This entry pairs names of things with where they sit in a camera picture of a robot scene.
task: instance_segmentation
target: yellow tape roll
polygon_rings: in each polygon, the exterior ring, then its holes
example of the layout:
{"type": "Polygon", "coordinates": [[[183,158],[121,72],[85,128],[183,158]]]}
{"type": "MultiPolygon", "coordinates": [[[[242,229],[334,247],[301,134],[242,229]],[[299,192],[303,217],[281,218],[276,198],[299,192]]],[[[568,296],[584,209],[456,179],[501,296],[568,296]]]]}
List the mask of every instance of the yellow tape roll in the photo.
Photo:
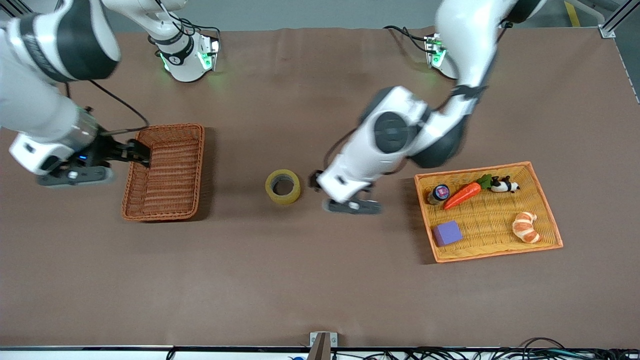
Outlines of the yellow tape roll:
{"type": "Polygon", "coordinates": [[[280,169],[276,170],[267,177],[267,181],[264,183],[264,189],[267,191],[267,194],[275,202],[280,205],[289,205],[293,204],[300,197],[300,180],[298,176],[293,173],[291,170],[280,169]],[[280,181],[290,181],[293,183],[293,189],[287,195],[278,195],[275,193],[275,186],[280,181]]]}

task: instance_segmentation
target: brown wicker basket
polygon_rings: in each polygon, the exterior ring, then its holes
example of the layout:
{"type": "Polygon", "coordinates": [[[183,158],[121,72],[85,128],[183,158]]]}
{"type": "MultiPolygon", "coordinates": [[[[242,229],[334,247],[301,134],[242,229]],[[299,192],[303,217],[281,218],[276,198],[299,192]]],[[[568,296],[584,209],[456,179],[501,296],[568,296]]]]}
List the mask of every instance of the brown wicker basket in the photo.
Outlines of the brown wicker basket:
{"type": "Polygon", "coordinates": [[[151,166],[129,165],[122,217],[129,221],[191,218],[200,196],[204,128],[156,125],[138,132],[136,139],[151,148],[151,166]]]}
{"type": "Polygon", "coordinates": [[[550,250],[563,246],[547,198],[530,162],[420,174],[414,180],[424,225],[438,263],[550,250]],[[446,184],[451,194],[454,194],[484,174],[500,178],[510,175],[511,180],[520,185],[520,190],[515,193],[483,190],[448,210],[444,210],[442,204],[433,206],[426,202],[428,191],[440,184],[446,184]],[[538,216],[533,223],[535,230],[541,235],[541,240],[537,243],[525,243],[512,232],[511,224],[516,215],[523,211],[538,216]],[[451,220],[458,223],[463,238],[439,247],[432,228],[451,220]]]}

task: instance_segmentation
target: toy croissant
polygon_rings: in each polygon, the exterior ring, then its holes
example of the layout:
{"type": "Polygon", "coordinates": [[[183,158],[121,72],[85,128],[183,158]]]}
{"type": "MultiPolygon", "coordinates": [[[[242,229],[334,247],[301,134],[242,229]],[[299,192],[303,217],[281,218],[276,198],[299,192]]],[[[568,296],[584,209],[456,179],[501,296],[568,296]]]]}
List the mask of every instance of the toy croissant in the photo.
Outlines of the toy croissant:
{"type": "Polygon", "coordinates": [[[540,234],[533,229],[533,222],[538,218],[533,213],[519,213],[513,222],[513,233],[526,243],[540,241],[540,234]]]}

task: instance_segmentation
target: toy carrot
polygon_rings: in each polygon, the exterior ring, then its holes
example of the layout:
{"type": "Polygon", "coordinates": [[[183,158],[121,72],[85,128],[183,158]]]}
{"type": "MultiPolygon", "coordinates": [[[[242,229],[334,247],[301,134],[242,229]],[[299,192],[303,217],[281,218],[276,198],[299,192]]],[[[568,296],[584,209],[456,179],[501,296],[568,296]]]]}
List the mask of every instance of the toy carrot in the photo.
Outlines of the toy carrot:
{"type": "Polygon", "coordinates": [[[458,205],[466,200],[471,199],[480,193],[482,189],[489,189],[491,187],[491,174],[485,174],[480,179],[466,185],[462,189],[458,190],[452,197],[444,203],[444,209],[451,209],[455,205],[458,205]]]}

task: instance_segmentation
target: blue cube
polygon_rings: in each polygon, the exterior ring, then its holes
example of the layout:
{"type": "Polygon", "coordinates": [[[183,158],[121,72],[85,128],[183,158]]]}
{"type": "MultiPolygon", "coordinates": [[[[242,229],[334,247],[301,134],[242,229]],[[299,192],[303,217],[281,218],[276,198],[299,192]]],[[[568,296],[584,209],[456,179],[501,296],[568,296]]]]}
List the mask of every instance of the blue cube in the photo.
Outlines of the blue cube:
{"type": "Polygon", "coordinates": [[[433,236],[436,237],[438,246],[444,246],[462,240],[462,233],[455,220],[434,227],[433,236]]]}

